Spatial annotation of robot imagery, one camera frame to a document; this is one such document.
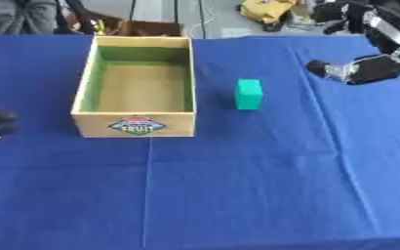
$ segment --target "blue tablecloth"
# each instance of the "blue tablecloth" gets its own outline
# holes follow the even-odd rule
[[[195,138],[83,139],[86,36],[0,36],[0,250],[400,249],[400,78],[344,86],[312,59],[361,37],[196,40]],[[233,107],[258,78],[260,110]]]

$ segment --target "box label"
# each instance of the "box label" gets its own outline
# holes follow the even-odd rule
[[[153,131],[163,129],[165,127],[166,125],[155,122],[150,118],[143,116],[127,117],[109,125],[109,128],[111,129],[133,134],[136,136],[143,136]]]

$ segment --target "open cardboard box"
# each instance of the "open cardboard box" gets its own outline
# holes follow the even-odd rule
[[[84,137],[194,136],[191,41],[96,36],[71,114]]]

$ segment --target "floor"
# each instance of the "floor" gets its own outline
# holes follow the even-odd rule
[[[127,19],[134,0],[82,0],[85,6],[93,11]],[[202,1],[206,23],[207,38],[226,38],[245,35],[313,35],[321,34],[321,29],[303,32],[285,28],[279,33],[266,33],[260,25],[241,17],[236,5],[242,0],[179,0],[179,18],[184,25],[184,35],[202,38],[200,21],[200,4]],[[305,0],[313,5],[314,0]],[[134,19],[141,21],[173,21],[175,0],[137,0]]]

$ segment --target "green cube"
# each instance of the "green cube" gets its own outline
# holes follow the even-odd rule
[[[235,90],[237,109],[254,110],[260,107],[262,87],[257,79],[239,79]]]

